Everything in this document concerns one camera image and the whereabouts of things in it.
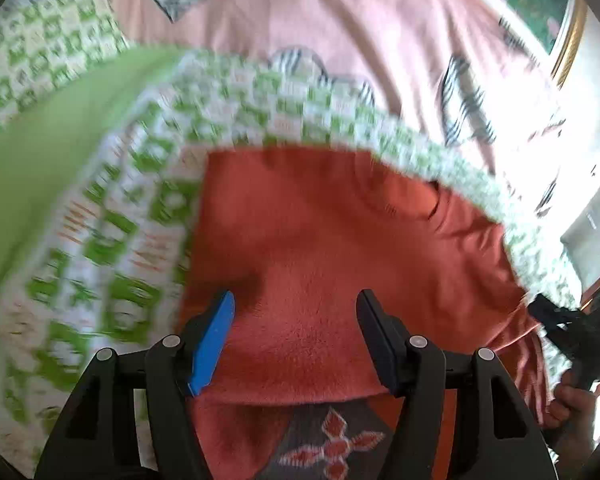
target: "orange shirt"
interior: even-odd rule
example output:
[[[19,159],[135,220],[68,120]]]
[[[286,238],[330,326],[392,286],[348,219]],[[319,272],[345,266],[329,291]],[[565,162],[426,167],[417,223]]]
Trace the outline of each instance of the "orange shirt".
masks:
[[[522,303],[502,235],[447,188],[394,173],[367,152],[212,153],[180,320],[199,313],[220,288],[234,293],[236,315],[194,415],[208,415],[205,404],[282,407],[385,393],[356,320],[363,288],[439,348],[504,350],[519,386],[530,369],[525,398],[542,410],[541,350],[524,338],[537,323]],[[371,405],[395,427],[386,397]],[[194,420],[203,450],[213,455],[205,435],[216,434],[214,417]],[[445,439],[441,450],[450,445],[448,431]]]

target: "silver screw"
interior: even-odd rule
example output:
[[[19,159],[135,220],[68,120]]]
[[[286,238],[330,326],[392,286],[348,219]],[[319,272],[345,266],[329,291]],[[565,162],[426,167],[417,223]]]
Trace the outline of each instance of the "silver screw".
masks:
[[[478,350],[478,355],[485,361],[493,361],[493,358],[496,357],[496,354],[493,353],[493,350],[489,348],[480,348]]]
[[[162,344],[167,348],[173,348],[174,346],[178,346],[180,344],[180,338],[171,334],[162,340]]]
[[[409,344],[416,348],[424,348],[427,345],[427,339],[421,335],[412,335],[409,339]]]
[[[101,348],[96,354],[96,359],[98,361],[106,361],[108,359],[111,359],[112,355],[113,350],[111,348]]]

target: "finger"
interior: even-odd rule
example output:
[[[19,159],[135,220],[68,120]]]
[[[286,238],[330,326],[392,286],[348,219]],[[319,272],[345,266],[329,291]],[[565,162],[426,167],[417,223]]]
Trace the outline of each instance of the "finger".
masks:
[[[561,404],[579,412],[593,413],[596,409],[596,396],[591,392],[558,384],[555,387],[554,395]]]
[[[565,384],[566,386],[573,385],[573,370],[569,369],[560,377],[560,384]]]
[[[555,418],[551,413],[545,413],[544,414],[544,425],[548,428],[550,428],[551,430],[554,430],[555,428],[559,428],[562,423]]]
[[[547,412],[560,423],[563,423],[571,416],[571,410],[556,400],[552,400],[547,408]]]

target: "white wall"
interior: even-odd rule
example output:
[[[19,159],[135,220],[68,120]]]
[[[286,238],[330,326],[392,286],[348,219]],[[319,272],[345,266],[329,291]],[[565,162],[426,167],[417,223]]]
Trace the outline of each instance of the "white wall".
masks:
[[[591,11],[561,94],[568,118],[564,163],[555,203],[546,217],[557,235],[574,224],[600,188],[600,22]]]

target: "green floral fabric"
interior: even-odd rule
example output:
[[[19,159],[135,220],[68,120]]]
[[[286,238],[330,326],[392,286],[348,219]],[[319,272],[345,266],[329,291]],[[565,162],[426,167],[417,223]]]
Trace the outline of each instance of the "green floral fabric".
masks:
[[[562,246],[504,186],[360,93],[263,64],[187,54],[149,88],[67,190],[39,248],[0,294],[0,452],[31,475],[53,421],[98,348],[147,348],[173,330],[205,171],[216,148],[319,144],[371,150],[438,180],[506,228],[529,299],[577,307]],[[146,420],[142,454],[151,463]]]
[[[0,12],[0,131],[47,92],[128,47],[109,0],[40,0]]]

